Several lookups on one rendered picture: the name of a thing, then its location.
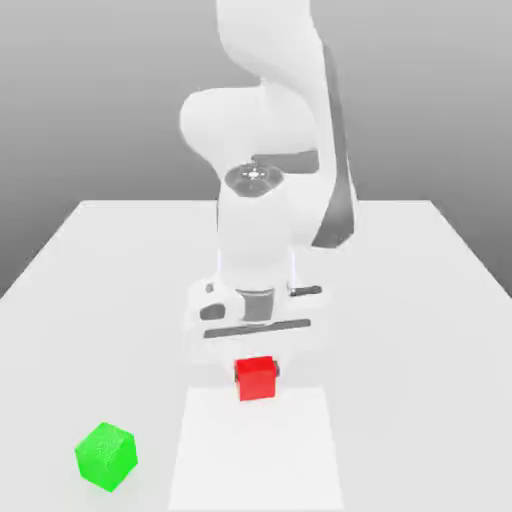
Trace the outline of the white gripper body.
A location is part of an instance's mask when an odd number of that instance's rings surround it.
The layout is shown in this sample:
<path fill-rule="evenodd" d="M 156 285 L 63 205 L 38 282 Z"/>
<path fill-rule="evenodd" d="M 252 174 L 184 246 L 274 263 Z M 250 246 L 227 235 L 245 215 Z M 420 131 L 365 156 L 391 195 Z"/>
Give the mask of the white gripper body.
<path fill-rule="evenodd" d="M 239 359 L 271 356 L 279 365 L 288 365 L 297 354 L 323 350 L 328 344 L 327 313 L 231 326 L 225 319 L 187 315 L 187 353 L 193 364 L 233 365 Z"/>

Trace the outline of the small red cube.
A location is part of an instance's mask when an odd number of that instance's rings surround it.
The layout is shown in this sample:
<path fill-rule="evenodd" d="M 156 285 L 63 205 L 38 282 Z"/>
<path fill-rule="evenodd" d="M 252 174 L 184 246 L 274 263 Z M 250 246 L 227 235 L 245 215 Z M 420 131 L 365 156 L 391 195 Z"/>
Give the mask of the small red cube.
<path fill-rule="evenodd" d="M 275 396 L 277 367 L 271 356 L 239 359 L 234 369 L 241 401 Z"/>

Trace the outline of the small green cube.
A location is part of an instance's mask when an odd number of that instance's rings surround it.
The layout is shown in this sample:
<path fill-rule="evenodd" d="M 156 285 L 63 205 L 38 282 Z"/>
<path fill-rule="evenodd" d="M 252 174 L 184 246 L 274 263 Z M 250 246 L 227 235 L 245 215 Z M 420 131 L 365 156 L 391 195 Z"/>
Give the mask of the small green cube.
<path fill-rule="evenodd" d="M 108 422 L 97 425 L 74 448 L 82 478 L 113 492 L 138 464 L 135 437 Z"/>

